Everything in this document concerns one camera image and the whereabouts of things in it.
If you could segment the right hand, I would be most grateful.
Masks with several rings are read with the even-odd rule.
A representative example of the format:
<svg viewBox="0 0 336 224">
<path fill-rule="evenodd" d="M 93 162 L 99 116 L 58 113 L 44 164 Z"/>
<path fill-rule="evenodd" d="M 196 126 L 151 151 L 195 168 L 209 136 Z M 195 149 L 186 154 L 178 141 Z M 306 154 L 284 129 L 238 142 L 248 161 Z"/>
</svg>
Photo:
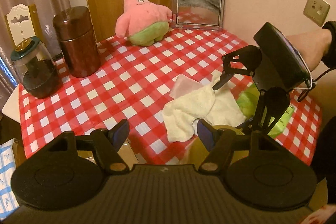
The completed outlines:
<svg viewBox="0 0 336 224">
<path fill-rule="evenodd" d="M 330 30 L 322 28 L 312 32 L 287 36 L 286 38 L 299 51 L 312 72 L 328 53 L 332 34 Z"/>
</svg>

